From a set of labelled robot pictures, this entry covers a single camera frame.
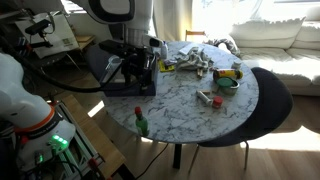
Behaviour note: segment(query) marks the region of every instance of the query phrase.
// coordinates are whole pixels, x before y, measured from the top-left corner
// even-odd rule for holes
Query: cushion
[[[320,51],[310,49],[290,48],[286,51],[299,63],[299,68],[305,69],[312,79],[312,84],[320,85]]]
[[[303,22],[293,48],[320,50],[320,21]]]
[[[287,86],[308,86],[313,78],[305,69],[279,48],[240,48],[240,58],[250,68],[261,67],[273,72]]]
[[[303,18],[282,21],[250,20],[233,25],[230,35],[238,47],[273,47],[288,49],[294,42]]]

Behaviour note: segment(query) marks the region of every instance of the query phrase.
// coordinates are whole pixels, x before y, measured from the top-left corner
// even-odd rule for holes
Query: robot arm
[[[152,48],[162,48],[164,45],[162,40],[148,35],[153,1],[73,0],[73,2],[83,7],[97,22],[124,24],[123,43],[106,40],[99,46],[123,59],[121,73],[125,79],[125,86],[131,84],[131,75],[133,75],[140,82],[140,94],[144,94],[149,85],[154,85],[153,80],[156,78],[153,74],[157,71],[157,62]]]
[[[0,118],[11,122],[16,135],[23,137],[17,164],[19,169],[28,171],[41,163],[35,161],[37,155],[39,160],[47,161],[52,158],[52,151],[59,154],[67,149],[75,127],[41,97],[25,91],[22,78],[22,66],[13,57],[0,53]]]
[[[163,46],[160,39],[148,35],[153,0],[72,0],[102,24],[125,24],[125,43],[134,47]]]

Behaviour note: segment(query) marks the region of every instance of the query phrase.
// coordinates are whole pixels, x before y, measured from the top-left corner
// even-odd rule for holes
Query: marble table top
[[[169,42],[167,59],[180,57],[178,51],[189,42]],[[238,60],[216,47],[200,44],[204,52],[214,61],[214,67],[230,68]],[[154,97],[103,97],[109,115],[126,129],[138,133],[135,126],[134,108],[140,106],[148,119],[149,135],[146,138],[170,143],[198,143],[215,139],[234,130],[255,109],[259,89],[251,70],[242,63],[243,78],[234,96],[222,92],[224,102],[220,109],[205,106],[196,95],[201,89],[212,89],[212,72],[204,73],[202,79],[195,71],[176,70],[158,73],[157,95]]]

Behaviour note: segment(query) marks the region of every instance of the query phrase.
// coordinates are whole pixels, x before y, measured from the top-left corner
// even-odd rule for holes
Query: green bottle
[[[140,134],[140,136],[147,136],[149,134],[149,130],[148,130],[148,121],[147,119],[142,115],[142,111],[141,108],[139,106],[137,106],[134,109],[134,112],[136,114],[136,126],[138,129],[138,133]]]

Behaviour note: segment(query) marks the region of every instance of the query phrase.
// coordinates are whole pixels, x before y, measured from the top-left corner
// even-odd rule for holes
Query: cable
[[[21,137],[16,134],[16,144],[15,144],[15,147],[14,147],[15,160],[18,158],[18,154],[19,154],[19,151],[20,151],[20,146],[21,146]]]
[[[149,163],[149,165],[147,166],[147,168],[146,168],[139,176],[136,177],[136,180],[139,179],[141,176],[143,176],[143,175],[147,172],[147,170],[148,170],[149,167],[152,165],[152,163],[163,153],[164,150],[167,149],[168,145],[169,145],[169,143],[167,143],[166,147],[164,147],[164,148],[162,149],[162,151],[161,151],[155,158],[153,158],[153,160]]]
[[[74,82],[76,82],[76,81],[80,81],[81,79],[85,78],[85,77],[89,74],[89,72],[85,72],[85,73],[82,73],[82,74],[83,74],[82,77],[77,78],[77,79],[73,79],[73,80],[71,80],[71,81],[69,81],[69,82],[66,82],[66,83],[72,84],[72,83],[74,83]],[[54,89],[54,91],[55,91],[55,94],[52,94],[52,95],[51,95],[51,96],[53,96],[53,97],[65,92],[65,90],[57,91],[56,89]],[[43,98],[43,99],[49,98],[49,95],[42,96],[42,98]]]
[[[71,162],[68,162],[68,161],[52,161],[52,163],[69,164],[70,166],[74,167],[78,171],[80,179],[83,179],[83,175],[82,175],[80,169],[76,165],[72,164]]]
[[[69,91],[74,91],[74,92],[81,92],[81,93],[95,93],[95,92],[98,92],[98,91],[122,91],[122,90],[126,90],[126,89],[129,89],[133,86],[135,86],[136,84],[138,84],[140,81],[144,80],[145,77],[146,77],[146,74],[145,73],[140,81],[136,81],[135,83],[132,83],[131,85],[129,86],[126,86],[126,87],[123,87],[123,88],[118,88],[118,89],[106,89],[104,88],[104,86],[106,86],[112,79],[113,77],[116,75],[116,73],[119,71],[119,69],[122,67],[122,63],[116,68],[116,70],[111,74],[110,78],[107,80],[106,83],[102,84],[100,87],[94,87],[94,88],[78,88],[78,87],[74,87],[74,86],[69,86],[69,85],[66,85],[66,84],[62,84],[56,80],[54,80],[53,78],[47,76],[47,75],[44,75],[42,74],[41,71],[39,71],[33,64],[29,63],[28,60],[26,60],[24,57],[22,57],[19,53],[17,53],[15,51],[15,49],[12,47],[12,45],[10,45],[8,43],[8,41],[3,37],[1,36],[1,39],[0,39],[0,45],[3,47],[3,49],[6,50],[6,52],[8,54],[10,54],[11,56],[13,56],[19,63],[21,63],[21,65],[25,66],[26,68],[28,68],[31,72],[35,73],[36,75],[38,75],[40,78],[42,78],[43,80],[49,82],[50,84],[53,84],[57,87],[60,87],[62,89],[66,89],[66,90],[69,90]]]
[[[54,31],[56,30],[56,25],[55,25],[55,22],[54,22],[54,15],[51,15],[50,14],[50,12],[48,12],[47,13],[48,14],[48,16],[49,16],[49,18],[50,18],[50,24],[52,25],[52,32],[46,32],[46,31],[44,31],[44,33],[46,33],[46,34],[53,34],[54,33]]]

